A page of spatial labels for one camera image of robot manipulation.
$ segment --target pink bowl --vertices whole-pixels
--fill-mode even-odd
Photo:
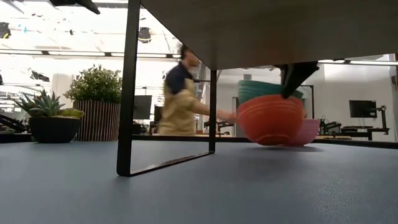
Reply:
[[[286,146],[304,146],[311,143],[317,136],[319,130],[320,120],[305,119],[298,133],[290,138]]]

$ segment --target green shrub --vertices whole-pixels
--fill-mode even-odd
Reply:
[[[120,103],[122,79],[120,70],[112,71],[99,65],[80,72],[64,96],[71,100],[92,100]]]

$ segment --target teal bowl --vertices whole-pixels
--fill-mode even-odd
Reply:
[[[277,95],[282,93],[282,85],[266,82],[240,80],[238,82],[239,104],[243,104],[253,98],[265,95]],[[294,91],[292,96],[302,99],[303,93]]]

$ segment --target ceiling light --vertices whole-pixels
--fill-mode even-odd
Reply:
[[[137,57],[166,58],[166,54],[137,54]]]
[[[0,108],[13,108],[14,105],[0,105]]]
[[[376,60],[320,60],[318,63],[337,65],[374,65],[374,66],[398,66],[398,62]]]
[[[15,103],[12,100],[6,99],[6,100],[0,100],[0,104],[9,104],[9,105],[11,104],[11,105],[13,105]]]
[[[19,96],[0,96],[0,99],[19,99]]]
[[[39,50],[0,50],[0,54],[36,54],[41,55]]]
[[[49,51],[50,55],[73,55],[73,56],[105,56],[103,52],[55,52]]]
[[[111,53],[113,57],[124,57],[124,53]]]
[[[128,0],[93,0],[94,3],[120,3],[120,4],[127,4],[129,3]]]
[[[4,108],[3,110],[6,113],[12,113],[12,108]]]
[[[41,86],[51,86],[51,84],[49,83],[3,83],[2,85],[4,86],[37,86],[37,87],[41,87]]]

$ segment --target bowl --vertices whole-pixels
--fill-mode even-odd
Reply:
[[[238,118],[249,140],[264,146],[285,144],[302,127],[303,104],[294,97],[260,96],[241,104]]]
[[[319,130],[318,119],[305,119],[298,133],[289,139],[286,146],[304,146],[311,143],[317,136]]]
[[[279,84],[272,84],[266,82],[240,80],[238,82],[238,98],[239,103],[245,103],[258,96],[277,95],[282,93],[283,86]],[[292,96],[301,99],[303,93],[294,91]]]

